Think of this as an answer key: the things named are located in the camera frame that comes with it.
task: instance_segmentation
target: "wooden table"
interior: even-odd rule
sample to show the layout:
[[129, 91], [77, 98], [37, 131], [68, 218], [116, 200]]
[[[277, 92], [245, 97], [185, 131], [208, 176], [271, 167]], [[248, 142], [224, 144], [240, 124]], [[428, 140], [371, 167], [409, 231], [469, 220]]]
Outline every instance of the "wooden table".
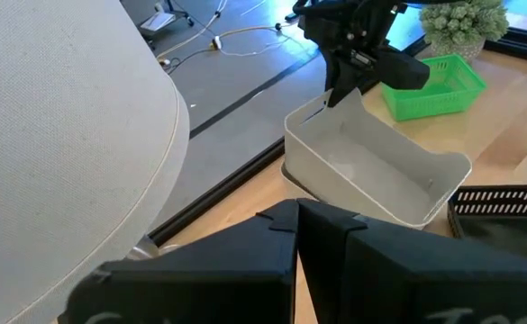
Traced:
[[[468, 112], [397, 123], [386, 109], [380, 85], [364, 96], [365, 106], [426, 149], [467, 154], [474, 165], [465, 185], [527, 184], [527, 61], [484, 52], [473, 67], [487, 81], [488, 89]], [[253, 177], [168, 244], [187, 244], [285, 199], [282, 160]], [[449, 235], [445, 211], [425, 230]], [[300, 269], [295, 322], [316, 323]]]

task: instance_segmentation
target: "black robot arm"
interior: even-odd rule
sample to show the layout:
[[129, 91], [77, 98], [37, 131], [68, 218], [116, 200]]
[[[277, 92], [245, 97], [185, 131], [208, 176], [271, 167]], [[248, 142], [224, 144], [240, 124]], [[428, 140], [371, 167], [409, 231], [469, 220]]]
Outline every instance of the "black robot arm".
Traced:
[[[422, 62], [388, 46], [387, 33], [407, 4], [399, 0], [324, 0], [305, 6], [297, 0], [304, 36], [317, 43], [327, 64], [328, 107], [335, 106], [363, 77], [374, 77], [395, 89], [421, 89], [429, 78]], [[455, 0], [416, 0], [421, 5]]]

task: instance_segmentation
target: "black mesh tray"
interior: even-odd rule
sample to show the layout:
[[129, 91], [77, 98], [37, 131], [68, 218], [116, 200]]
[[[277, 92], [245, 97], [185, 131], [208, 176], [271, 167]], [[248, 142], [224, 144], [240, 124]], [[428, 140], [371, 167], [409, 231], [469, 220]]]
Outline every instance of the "black mesh tray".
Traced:
[[456, 238], [527, 257], [527, 185], [462, 186], [449, 200]]

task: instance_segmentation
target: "black cable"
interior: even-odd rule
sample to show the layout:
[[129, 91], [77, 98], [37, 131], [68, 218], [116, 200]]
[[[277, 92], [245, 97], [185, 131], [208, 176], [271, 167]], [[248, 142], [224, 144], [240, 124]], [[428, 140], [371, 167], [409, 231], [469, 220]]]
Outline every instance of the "black cable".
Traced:
[[179, 68], [181, 66], [181, 64], [185, 63], [185, 61], [187, 61], [188, 59], [192, 58], [193, 56], [195, 55], [198, 55], [198, 54], [201, 54], [201, 53], [206, 53], [208, 51], [215, 51], [215, 49], [201, 49], [201, 50], [198, 50], [197, 52], [195, 53], [191, 53], [189, 54], [187, 57], [183, 58], [183, 59], [179, 59], [179, 58], [173, 58], [173, 59], [178, 59], [179, 60], [179, 63], [174, 65], [169, 71], [167, 71], [167, 74], [168, 75], [171, 75], [171, 73], [175, 72], [175, 70], [177, 68]]
[[211, 29], [209, 29], [209, 27], [207, 27], [204, 23], [202, 23], [200, 20], [197, 19], [197, 17], [193, 16], [187, 9], [185, 9], [185, 7], [181, 4], [179, 4], [176, 0], [171, 0], [173, 1], [173, 3], [175, 5], [177, 5], [179, 8], [181, 8], [181, 10], [183, 10], [184, 12], [186, 12], [189, 17], [193, 18], [195, 20], [196, 23], [200, 24], [201, 26], [203, 26], [208, 32], [210, 32], [213, 36], [217, 36], [217, 34], [215, 34]]

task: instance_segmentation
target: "white fabric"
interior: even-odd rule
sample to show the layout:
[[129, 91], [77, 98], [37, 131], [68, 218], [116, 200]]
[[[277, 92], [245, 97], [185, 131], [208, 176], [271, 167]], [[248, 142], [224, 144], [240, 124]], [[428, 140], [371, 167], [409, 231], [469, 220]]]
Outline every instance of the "white fabric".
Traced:
[[137, 243], [188, 142], [185, 102], [118, 0], [0, 1], [0, 323], [49, 323]]

